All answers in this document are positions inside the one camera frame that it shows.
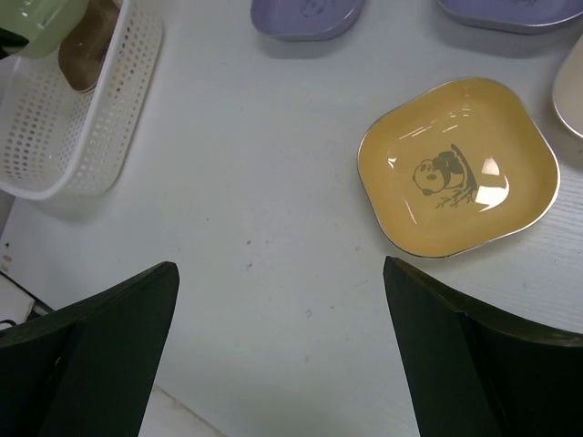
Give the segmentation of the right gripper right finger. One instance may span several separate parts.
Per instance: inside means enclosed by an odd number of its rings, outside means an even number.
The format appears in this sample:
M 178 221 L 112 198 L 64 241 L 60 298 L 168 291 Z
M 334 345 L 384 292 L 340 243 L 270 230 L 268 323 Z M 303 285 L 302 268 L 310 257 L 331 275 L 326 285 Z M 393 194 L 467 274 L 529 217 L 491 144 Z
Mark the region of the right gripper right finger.
M 423 436 L 579 436 L 582 336 L 455 290 L 402 259 L 384 286 Z

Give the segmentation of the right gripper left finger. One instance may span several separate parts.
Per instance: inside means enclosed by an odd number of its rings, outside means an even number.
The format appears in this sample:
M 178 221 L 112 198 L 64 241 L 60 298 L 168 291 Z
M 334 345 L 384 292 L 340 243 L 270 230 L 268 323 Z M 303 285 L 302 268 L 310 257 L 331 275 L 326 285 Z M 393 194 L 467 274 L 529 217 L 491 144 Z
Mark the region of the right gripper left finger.
M 165 261 L 2 330 L 2 435 L 138 435 L 178 294 Z

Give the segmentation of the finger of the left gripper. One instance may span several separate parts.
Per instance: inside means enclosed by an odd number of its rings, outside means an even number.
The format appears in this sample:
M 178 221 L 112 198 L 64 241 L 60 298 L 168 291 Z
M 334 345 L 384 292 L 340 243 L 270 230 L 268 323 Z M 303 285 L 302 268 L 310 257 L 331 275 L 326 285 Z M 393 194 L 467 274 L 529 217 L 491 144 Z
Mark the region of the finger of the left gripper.
M 0 59 L 15 55 L 27 45 L 28 39 L 24 36 L 0 28 Z

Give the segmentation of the green panda plate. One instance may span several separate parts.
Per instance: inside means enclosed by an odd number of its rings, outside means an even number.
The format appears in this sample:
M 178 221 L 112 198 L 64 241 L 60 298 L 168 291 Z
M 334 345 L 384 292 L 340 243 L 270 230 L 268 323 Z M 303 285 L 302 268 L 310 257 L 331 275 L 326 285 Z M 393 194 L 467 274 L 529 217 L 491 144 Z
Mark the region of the green panda plate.
M 87 4 L 87 0 L 2 1 L 1 27 L 28 39 L 28 45 L 13 56 L 50 55 L 80 23 Z

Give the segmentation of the brown panda plate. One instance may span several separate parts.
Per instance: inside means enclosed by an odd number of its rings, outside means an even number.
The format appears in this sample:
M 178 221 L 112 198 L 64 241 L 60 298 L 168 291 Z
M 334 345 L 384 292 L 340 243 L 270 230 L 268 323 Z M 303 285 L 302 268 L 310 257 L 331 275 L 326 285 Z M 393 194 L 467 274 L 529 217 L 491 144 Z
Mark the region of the brown panda plate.
M 92 91 L 107 55 L 119 16 L 118 1 L 89 1 L 80 23 L 58 50 L 58 66 L 78 93 Z

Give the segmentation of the yellow panda plate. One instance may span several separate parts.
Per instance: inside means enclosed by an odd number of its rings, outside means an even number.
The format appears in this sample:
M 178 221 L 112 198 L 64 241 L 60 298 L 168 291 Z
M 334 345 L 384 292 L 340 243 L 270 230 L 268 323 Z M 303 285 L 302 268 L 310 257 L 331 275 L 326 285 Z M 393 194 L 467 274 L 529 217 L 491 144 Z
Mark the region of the yellow panda plate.
M 446 82 L 378 118 L 357 169 L 387 239 L 425 259 L 530 228 L 560 187 L 557 157 L 523 101 L 482 77 Z

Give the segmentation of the purple panda plate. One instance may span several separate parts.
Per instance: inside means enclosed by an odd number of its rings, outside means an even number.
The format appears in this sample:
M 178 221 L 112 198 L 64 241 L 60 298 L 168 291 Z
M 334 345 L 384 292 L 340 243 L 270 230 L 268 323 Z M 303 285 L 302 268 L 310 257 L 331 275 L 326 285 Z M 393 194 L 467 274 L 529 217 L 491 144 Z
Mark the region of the purple panda plate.
M 283 42 L 334 39 L 359 18 L 361 0 L 253 0 L 251 22 L 262 35 Z
M 453 21 L 518 35 L 542 35 L 582 17 L 582 2 L 570 0 L 444 0 L 436 2 Z

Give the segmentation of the cream panda plate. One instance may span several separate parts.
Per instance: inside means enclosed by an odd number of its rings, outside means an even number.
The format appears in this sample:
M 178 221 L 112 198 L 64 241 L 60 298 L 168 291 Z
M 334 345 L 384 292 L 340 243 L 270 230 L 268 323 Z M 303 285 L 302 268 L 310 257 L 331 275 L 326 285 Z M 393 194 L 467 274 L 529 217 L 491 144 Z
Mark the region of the cream panda plate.
M 579 139 L 582 138 L 582 46 L 580 37 L 558 70 L 552 88 L 557 118 Z

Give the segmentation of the white perforated plastic bin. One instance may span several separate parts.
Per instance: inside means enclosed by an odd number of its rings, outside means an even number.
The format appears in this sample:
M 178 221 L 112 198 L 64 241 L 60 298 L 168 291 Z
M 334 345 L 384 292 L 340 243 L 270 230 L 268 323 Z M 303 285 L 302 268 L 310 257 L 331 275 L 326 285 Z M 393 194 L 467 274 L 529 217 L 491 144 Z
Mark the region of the white perforated plastic bin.
M 75 91 L 57 56 L 20 58 L 1 100 L 1 189 L 46 200 L 99 195 L 115 182 L 158 58 L 162 20 L 123 1 L 97 85 Z

